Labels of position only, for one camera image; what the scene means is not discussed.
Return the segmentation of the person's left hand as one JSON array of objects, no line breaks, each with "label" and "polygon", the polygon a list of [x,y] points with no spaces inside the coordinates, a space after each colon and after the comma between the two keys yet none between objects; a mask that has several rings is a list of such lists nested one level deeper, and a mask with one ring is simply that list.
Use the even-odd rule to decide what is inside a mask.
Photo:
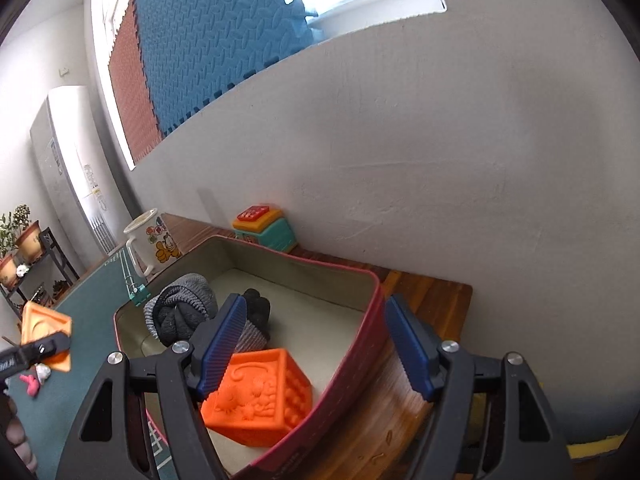
[{"label": "person's left hand", "polygon": [[11,443],[15,453],[20,456],[20,459],[28,468],[28,470],[32,474],[36,474],[38,467],[37,459],[35,453],[32,452],[32,448],[30,447],[24,426],[22,425],[20,419],[17,417],[16,404],[10,396],[8,397],[8,405],[10,418],[8,422],[8,428],[6,428],[6,431],[4,432],[6,434],[6,438]]}]

